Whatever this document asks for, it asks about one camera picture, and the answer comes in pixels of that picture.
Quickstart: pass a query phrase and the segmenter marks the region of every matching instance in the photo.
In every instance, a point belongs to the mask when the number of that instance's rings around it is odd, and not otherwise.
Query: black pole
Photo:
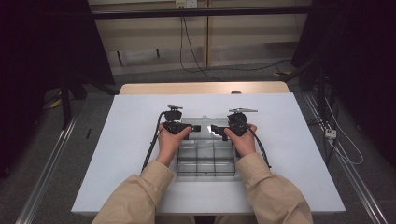
[[[238,7],[238,8],[187,8],[187,9],[161,9],[137,11],[93,11],[92,13],[55,12],[42,13],[44,16],[62,19],[132,19],[132,18],[162,18],[162,17],[200,17],[200,16],[242,16],[242,15],[280,15],[280,14],[310,14],[333,13],[338,7]]]
[[[62,127],[62,130],[65,130],[72,118],[72,113],[69,102],[69,88],[67,84],[67,74],[64,70],[60,71],[60,79],[61,79],[62,108],[64,110],[64,126]]]
[[[318,110],[319,114],[322,116],[323,120],[326,119],[326,76],[324,74],[324,69],[320,65],[319,66],[319,77],[318,77]]]

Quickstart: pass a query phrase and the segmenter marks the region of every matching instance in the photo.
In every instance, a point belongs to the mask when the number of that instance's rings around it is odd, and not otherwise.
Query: black curtain
[[[308,17],[295,65],[303,64],[325,36],[330,27],[325,18]],[[361,129],[396,167],[395,21],[392,1],[352,1],[338,39],[326,46],[327,60],[321,66]]]
[[[47,15],[88,13],[87,1],[2,1],[0,8],[2,172],[27,142],[45,92],[60,87],[61,71],[79,71],[104,84],[113,84],[114,79],[94,21]]]

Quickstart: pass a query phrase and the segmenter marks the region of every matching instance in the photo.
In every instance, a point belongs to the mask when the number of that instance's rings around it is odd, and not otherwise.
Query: wall outlet
[[[186,0],[186,8],[198,8],[198,0]]]
[[[186,0],[176,0],[176,8],[186,8]]]

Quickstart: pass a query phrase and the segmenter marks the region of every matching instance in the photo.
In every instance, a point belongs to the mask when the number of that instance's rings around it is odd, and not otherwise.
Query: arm
[[[140,176],[131,175],[107,199],[93,223],[154,223],[155,208],[173,179],[168,166],[191,128],[173,135],[160,125],[160,153]]]
[[[250,126],[255,132],[257,127]],[[286,178],[271,173],[262,156],[256,152],[250,132],[231,138],[242,159],[236,164],[247,187],[247,199],[259,223],[313,223],[311,210],[303,194]]]

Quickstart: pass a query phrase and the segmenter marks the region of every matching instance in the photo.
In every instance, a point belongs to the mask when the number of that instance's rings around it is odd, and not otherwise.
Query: power strip
[[[333,129],[326,129],[324,131],[324,136],[328,139],[335,139],[335,137],[337,136],[337,131]]]

